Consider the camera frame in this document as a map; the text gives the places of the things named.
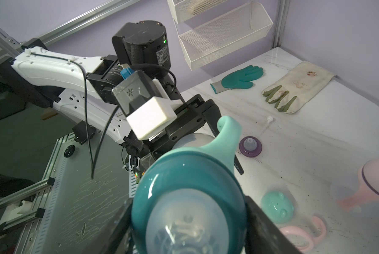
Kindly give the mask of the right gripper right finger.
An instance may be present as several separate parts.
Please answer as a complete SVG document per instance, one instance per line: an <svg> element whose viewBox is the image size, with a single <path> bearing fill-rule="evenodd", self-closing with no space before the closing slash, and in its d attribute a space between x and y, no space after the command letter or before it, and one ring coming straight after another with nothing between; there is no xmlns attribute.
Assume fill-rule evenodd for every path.
<svg viewBox="0 0 379 254"><path fill-rule="evenodd" d="M247 254L300 254L301 252L284 236L262 209L245 197L247 209Z"/></svg>

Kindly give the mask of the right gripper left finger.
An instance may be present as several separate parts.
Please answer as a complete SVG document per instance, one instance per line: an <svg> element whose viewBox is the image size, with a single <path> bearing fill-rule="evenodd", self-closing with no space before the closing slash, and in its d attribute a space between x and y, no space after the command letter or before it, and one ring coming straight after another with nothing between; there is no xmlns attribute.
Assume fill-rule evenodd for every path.
<svg viewBox="0 0 379 254"><path fill-rule="evenodd" d="M100 234L84 249L85 254L132 254L132 204L127 199Z"/></svg>

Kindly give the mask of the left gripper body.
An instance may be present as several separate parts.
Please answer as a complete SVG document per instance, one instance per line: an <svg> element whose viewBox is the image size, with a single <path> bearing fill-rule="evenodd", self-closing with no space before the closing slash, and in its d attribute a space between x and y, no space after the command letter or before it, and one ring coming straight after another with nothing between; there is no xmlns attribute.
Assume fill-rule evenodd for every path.
<svg viewBox="0 0 379 254"><path fill-rule="evenodd" d="M123 138L122 146L126 152L140 159L151 155L156 160L171 151L182 137L196 132L205 124L208 124L215 137L219 134L217 123L221 118L221 112L211 99L205 101L201 95L195 95L175 110L175 113L177 119L162 132L160 138L154 141L140 141L131 131Z"/></svg>

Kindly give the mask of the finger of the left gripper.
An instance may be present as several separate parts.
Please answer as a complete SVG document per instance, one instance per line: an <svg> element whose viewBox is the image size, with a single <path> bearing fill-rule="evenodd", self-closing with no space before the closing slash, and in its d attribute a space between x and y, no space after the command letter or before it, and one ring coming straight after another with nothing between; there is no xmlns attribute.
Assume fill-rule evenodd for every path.
<svg viewBox="0 0 379 254"><path fill-rule="evenodd" d="M234 165L235 165L235 168L237 169L238 173L240 175L243 175L244 174L244 169L243 169L243 167L242 167L239 159L237 158L237 156L235 156Z"/></svg>

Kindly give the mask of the clear baby bottle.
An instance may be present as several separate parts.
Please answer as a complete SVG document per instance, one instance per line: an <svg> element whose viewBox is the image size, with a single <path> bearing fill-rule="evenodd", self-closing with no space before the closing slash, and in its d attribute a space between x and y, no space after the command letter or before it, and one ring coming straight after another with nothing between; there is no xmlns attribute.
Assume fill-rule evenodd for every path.
<svg viewBox="0 0 379 254"><path fill-rule="evenodd" d="M214 139L215 137L208 134L191 133L178 140L172 149L174 150L183 147L202 147L209 144Z"/></svg>
<svg viewBox="0 0 379 254"><path fill-rule="evenodd" d="M366 186L361 174L337 177L331 183L331 197L346 212L362 213L366 199Z"/></svg>

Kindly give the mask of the teal nipple collar with straw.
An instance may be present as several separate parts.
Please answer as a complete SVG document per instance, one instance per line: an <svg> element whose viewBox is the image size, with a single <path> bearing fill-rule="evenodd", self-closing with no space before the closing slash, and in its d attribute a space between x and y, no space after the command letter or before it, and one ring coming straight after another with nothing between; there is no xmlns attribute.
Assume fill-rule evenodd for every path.
<svg viewBox="0 0 379 254"><path fill-rule="evenodd" d="M245 198L233 169L205 154L176 152L145 173L131 222L141 254L239 254Z"/></svg>

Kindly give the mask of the mint green bottle cap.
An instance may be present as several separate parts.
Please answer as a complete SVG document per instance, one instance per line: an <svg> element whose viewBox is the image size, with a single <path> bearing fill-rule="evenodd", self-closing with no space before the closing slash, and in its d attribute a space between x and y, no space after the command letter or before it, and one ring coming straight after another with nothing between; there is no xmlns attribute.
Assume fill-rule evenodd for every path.
<svg viewBox="0 0 379 254"><path fill-rule="evenodd" d="M294 205L283 192L267 192L260 201L260 208L276 224L286 224L294 217Z"/></svg>

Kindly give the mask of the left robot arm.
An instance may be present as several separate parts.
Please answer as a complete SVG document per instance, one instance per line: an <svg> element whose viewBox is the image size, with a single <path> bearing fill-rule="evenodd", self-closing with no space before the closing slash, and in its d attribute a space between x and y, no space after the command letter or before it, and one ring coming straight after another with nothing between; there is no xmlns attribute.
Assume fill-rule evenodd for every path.
<svg viewBox="0 0 379 254"><path fill-rule="evenodd" d="M96 131L111 137L138 177L205 124L219 134L215 102L200 95L185 101L178 91L162 23L127 23L112 44L115 55L78 57L32 39L18 56L0 60L0 75L26 101L79 119L79 143L88 144Z"/></svg>

